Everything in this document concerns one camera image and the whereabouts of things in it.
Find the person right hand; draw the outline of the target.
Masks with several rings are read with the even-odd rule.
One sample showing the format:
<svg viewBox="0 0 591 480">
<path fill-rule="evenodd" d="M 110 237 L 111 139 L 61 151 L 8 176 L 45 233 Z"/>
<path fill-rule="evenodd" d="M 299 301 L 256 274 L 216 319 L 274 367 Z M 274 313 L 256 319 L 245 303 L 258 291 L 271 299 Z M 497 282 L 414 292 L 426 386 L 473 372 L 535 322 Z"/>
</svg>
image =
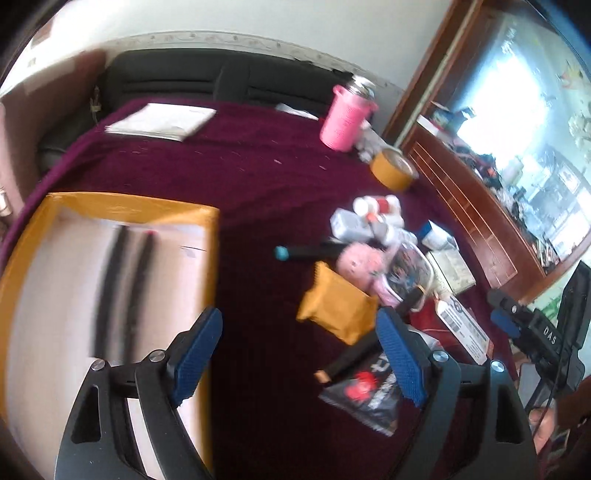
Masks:
<svg viewBox="0 0 591 480">
<path fill-rule="evenodd" d="M 537 454 L 540 454 L 556 430 L 557 413 L 555 408 L 544 407 L 533 409 L 529 414 L 529 422 L 533 427 L 532 438 Z"/>
</svg>

